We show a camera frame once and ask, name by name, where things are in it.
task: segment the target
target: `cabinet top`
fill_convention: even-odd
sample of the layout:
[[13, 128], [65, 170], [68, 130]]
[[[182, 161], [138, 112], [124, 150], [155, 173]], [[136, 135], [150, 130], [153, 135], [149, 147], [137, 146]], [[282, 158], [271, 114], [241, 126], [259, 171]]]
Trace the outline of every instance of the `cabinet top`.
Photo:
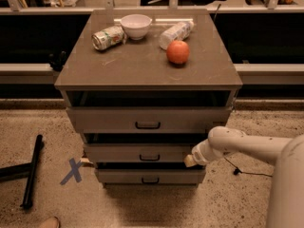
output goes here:
[[[105, 51], [94, 48], [92, 34], [120, 24], [127, 14], [152, 19], [147, 35]], [[193, 20], [185, 39], [190, 47], [187, 63], [169, 63], [159, 37], [182, 20]], [[94, 10], [55, 86], [60, 90], [99, 89], [217, 89], [239, 88], [242, 82], [206, 9], [98, 9]]]

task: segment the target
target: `white bowl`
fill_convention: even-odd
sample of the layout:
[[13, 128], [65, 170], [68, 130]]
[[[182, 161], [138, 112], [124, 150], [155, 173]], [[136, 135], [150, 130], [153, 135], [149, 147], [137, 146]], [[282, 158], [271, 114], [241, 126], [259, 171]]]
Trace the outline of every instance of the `white bowl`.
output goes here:
[[124, 32], [133, 40], [141, 40], [149, 31], [152, 19], [142, 14], [126, 15], [121, 20]]

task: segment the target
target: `red apple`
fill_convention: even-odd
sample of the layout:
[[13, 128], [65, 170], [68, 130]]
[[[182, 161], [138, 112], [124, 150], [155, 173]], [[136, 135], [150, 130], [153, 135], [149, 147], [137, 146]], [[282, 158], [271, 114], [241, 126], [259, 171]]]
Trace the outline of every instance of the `red apple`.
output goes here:
[[187, 43], [183, 41], [173, 41], [169, 44], [166, 55], [171, 63], [181, 65], [187, 62], [190, 49]]

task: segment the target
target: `black metal stand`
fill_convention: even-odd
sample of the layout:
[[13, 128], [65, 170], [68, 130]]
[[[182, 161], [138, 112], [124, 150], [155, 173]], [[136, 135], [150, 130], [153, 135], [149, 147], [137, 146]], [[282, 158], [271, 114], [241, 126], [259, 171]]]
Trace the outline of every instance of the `black metal stand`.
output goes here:
[[31, 196], [34, 186], [35, 173], [39, 161], [40, 150], [43, 147], [44, 145], [42, 142], [42, 135], [38, 135], [36, 138], [35, 148], [30, 163], [24, 163], [0, 169], [0, 181], [16, 180], [28, 177], [25, 195], [23, 198], [23, 202], [20, 205], [24, 209], [29, 209], [32, 206]]

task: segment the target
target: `blue tape cross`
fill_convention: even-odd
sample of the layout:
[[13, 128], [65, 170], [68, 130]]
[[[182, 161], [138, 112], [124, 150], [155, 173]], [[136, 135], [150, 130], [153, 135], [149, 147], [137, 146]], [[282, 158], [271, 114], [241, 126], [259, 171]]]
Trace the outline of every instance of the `blue tape cross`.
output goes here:
[[66, 177], [60, 182], [60, 184], [65, 185], [68, 180], [70, 180], [73, 176], [77, 182], [80, 182], [82, 180], [82, 177], [80, 176], [80, 173], [78, 171], [79, 167], [82, 166], [82, 163], [74, 160], [74, 158], [69, 160], [69, 165], [72, 168], [70, 172], [67, 173]]

